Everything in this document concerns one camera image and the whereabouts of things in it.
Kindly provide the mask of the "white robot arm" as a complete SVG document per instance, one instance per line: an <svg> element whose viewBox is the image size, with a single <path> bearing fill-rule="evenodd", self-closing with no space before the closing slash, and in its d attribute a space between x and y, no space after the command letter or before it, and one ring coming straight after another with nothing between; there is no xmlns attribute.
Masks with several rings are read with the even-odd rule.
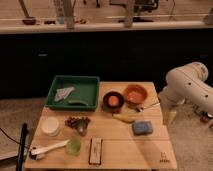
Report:
<svg viewBox="0 0 213 171"><path fill-rule="evenodd" d="M208 68L201 62L173 68L166 74L167 85L158 95L165 125L172 122L175 108L186 99L213 116L213 87L205 83L208 75Z"/></svg>

